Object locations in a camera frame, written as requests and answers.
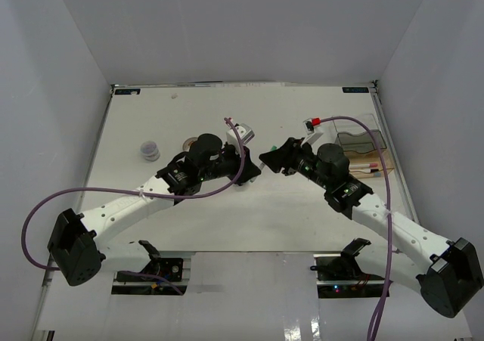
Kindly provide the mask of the green capped white marker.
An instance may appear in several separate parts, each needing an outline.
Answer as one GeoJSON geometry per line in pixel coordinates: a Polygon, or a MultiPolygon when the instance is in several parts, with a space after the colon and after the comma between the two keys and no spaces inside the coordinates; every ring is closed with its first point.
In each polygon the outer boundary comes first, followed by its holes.
{"type": "Polygon", "coordinates": [[[274,167],[277,164],[277,159],[273,154],[273,152],[276,151],[277,149],[278,148],[275,145],[273,145],[268,152],[261,153],[259,155],[259,159],[262,165],[269,167],[271,171],[274,171],[274,167]]]}

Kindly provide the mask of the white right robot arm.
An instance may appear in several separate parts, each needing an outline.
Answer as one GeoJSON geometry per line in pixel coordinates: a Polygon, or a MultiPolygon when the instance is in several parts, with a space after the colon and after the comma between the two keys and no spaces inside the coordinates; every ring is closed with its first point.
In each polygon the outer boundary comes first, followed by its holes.
{"type": "Polygon", "coordinates": [[[274,173],[299,173],[325,190],[336,212],[371,229],[399,251],[389,279],[422,295],[427,305],[454,318],[482,289],[483,275],[475,246],[464,238],[449,240],[391,212],[373,190],[352,176],[349,159],[336,144],[314,152],[301,139],[288,138],[260,155],[274,173]]]}

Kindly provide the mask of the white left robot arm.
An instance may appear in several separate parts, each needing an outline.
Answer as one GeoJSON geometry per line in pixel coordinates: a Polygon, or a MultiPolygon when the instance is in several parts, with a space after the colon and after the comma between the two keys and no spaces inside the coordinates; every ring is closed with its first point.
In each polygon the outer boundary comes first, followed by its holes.
{"type": "Polygon", "coordinates": [[[131,271],[145,280],[156,277],[161,255],[154,246],[146,240],[115,246],[112,239],[150,215],[194,196],[206,181],[229,178],[232,184],[243,185],[260,175],[247,147],[253,137],[252,131],[241,126],[228,130],[226,141],[202,134],[132,195],[81,213],[63,211],[55,222],[48,251],[67,283],[79,286],[99,271],[131,271]]]}

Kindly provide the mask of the clear cup of paperclips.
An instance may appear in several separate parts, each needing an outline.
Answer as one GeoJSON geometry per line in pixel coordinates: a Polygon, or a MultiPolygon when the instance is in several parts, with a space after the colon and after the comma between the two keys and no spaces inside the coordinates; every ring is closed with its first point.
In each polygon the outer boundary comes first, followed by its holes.
{"type": "Polygon", "coordinates": [[[239,187],[246,186],[248,184],[252,184],[255,180],[256,180],[256,178],[251,178],[251,179],[249,179],[247,181],[239,181],[239,182],[236,182],[235,185],[236,186],[239,186],[239,187]]]}

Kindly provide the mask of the large clear tape roll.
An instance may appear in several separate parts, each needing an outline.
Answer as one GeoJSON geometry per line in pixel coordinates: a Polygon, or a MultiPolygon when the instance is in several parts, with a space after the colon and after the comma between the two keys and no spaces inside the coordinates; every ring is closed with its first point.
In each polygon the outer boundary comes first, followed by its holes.
{"type": "Polygon", "coordinates": [[[190,148],[191,148],[191,145],[196,142],[198,139],[198,137],[192,137],[192,138],[188,138],[187,140],[185,140],[185,142],[183,143],[182,145],[182,150],[183,151],[189,151],[190,148]]]}

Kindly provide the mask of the clear tiered desk organizer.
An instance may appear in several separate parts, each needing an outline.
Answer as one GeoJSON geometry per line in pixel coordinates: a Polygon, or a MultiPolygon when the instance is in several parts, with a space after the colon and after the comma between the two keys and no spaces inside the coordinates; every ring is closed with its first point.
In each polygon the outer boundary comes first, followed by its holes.
{"type": "MultiPolygon", "coordinates": [[[[365,113],[357,116],[356,119],[367,126],[373,134],[382,153],[386,170],[388,173],[391,173],[394,170],[392,156],[375,115],[365,113]]],[[[338,119],[332,122],[330,129],[334,143],[341,146],[344,154],[349,159],[349,165],[353,163],[378,163],[379,166],[377,168],[371,169],[379,169],[381,178],[383,177],[383,165],[377,151],[377,146],[363,127],[348,119],[338,119]]],[[[362,169],[349,168],[349,173],[356,178],[379,178],[356,174],[357,171],[361,171],[362,169]]]]}

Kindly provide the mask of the blue label sticker right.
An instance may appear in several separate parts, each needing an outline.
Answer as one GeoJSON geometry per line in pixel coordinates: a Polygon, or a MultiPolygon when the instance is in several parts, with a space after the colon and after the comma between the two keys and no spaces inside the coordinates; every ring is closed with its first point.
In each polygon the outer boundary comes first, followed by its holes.
{"type": "Polygon", "coordinates": [[[343,93],[352,93],[352,94],[364,94],[368,93],[368,87],[355,87],[355,86],[343,86],[342,87],[343,93]]]}

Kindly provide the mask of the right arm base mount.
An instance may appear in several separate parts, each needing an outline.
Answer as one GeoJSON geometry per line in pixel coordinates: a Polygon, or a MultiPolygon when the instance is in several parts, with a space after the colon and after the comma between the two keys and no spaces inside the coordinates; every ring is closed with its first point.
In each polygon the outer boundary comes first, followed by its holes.
{"type": "Polygon", "coordinates": [[[309,268],[315,273],[319,299],[380,298],[384,279],[361,271],[355,260],[340,254],[316,254],[309,268]]]}

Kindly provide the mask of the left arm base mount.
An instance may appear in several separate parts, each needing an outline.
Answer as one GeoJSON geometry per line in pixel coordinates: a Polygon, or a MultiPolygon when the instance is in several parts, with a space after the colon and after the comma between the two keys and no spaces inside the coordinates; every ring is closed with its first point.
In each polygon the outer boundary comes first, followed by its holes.
{"type": "Polygon", "coordinates": [[[191,261],[160,258],[150,262],[141,273],[118,272],[111,293],[125,296],[183,296],[188,287],[191,261]]]}

